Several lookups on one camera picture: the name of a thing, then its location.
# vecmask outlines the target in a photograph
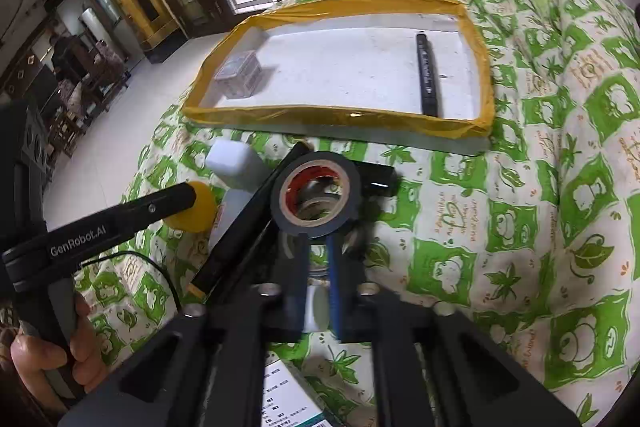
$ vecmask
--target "tiled floor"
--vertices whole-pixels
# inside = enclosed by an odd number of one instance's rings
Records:
[[[191,40],[164,63],[143,60],[132,70],[129,89],[79,139],[71,159],[60,158],[44,195],[49,230],[120,201],[160,116],[193,82],[221,38]]]

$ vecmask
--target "metal bolt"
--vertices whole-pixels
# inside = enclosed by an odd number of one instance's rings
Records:
[[[440,315],[440,317],[448,317],[456,312],[456,307],[451,303],[440,301],[435,304],[433,311],[436,312],[436,315]]]
[[[280,285],[274,282],[263,282],[258,284],[258,292],[263,297],[275,297],[280,295]]]
[[[378,286],[374,282],[364,282],[358,285],[358,293],[363,297],[369,296],[369,295],[375,295],[379,291],[380,291],[380,286]]]
[[[187,317],[202,317],[207,313],[207,307],[204,304],[186,304],[184,308],[182,308],[182,313],[187,315]]]

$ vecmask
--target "black marker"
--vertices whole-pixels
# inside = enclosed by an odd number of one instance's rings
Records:
[[[438,116],[438,97],[436,79],[433,74],[432,56],[427,35],[418,33],[415,36],[418,46],[418,74],[420,74],[420,94],[422,96],[422,114]]]

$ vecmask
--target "black cable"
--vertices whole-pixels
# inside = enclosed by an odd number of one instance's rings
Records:
[[[174,283],[171,282],[171,277],[169,277],[169,272],[167,272],[167,270],[165,270],[162,266],[156,263],[156,261],[154,261],[153,259],[145,255],[142,255],[140,252],[136,252],[134,250],[126,250],[126,251],[117,252],[117,253],[110,253],[109,255],[105,255],[104,257],[98,257],[97,259],[85,261],[84,263],[81,263],[80,267],[84,268],[85,266],[89,266],[90,264],[101,263],[102,261],[107,261],[109,259],[113,259],[114,257],[120,257],[121,255],[126,255],[127,253],[140,257],[140,259],[143,259],[144,261],[149,263],[151,266],[153,266],[156,270],[158,270],[162,274],[162,277],[164,277],[164,279],[166,280],[166,283],[169,285],[169,289],[171,290],[171,295],[174,297],[175,308],[176,310],[178,310],[178,313],[179,313],[182,310],[182,305],[180,304],[180,298],[178,297],[178,292],[175,289]]]

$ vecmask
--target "finger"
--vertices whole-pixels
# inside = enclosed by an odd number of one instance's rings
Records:
[[[11,357],[16,369],[33,373],[55,369],[66,363],[65,350],[31,335],[18,335],[11,344]]]
[[[72,370],[74,380],[80,385],[87,385],[103,369],[104,362],[100,356],[100,352],[94,351],[84,362],[76,362]]]
[[[107,378],[108,374],[109,370],[107,369],[107,366],[103,364],[95,378],[84,387],[84,392],[90,393],[93,391],[105,378]]]
[[[69,348],[78,362],[84,362],[92,353],[98,351],[94,328],[86,317],[78,317],[78,329],[71,337]]]
[[[76,293],[76,313],[79,317],[86,317],[91,312],[91,306],[86,303],[84,297]]]
[[[11,345],[15,370],[29,393],[47,410],[64,413],[66,407],[54,393],[42,369],[66,363],[65,351],[36,337],[18,335]]]

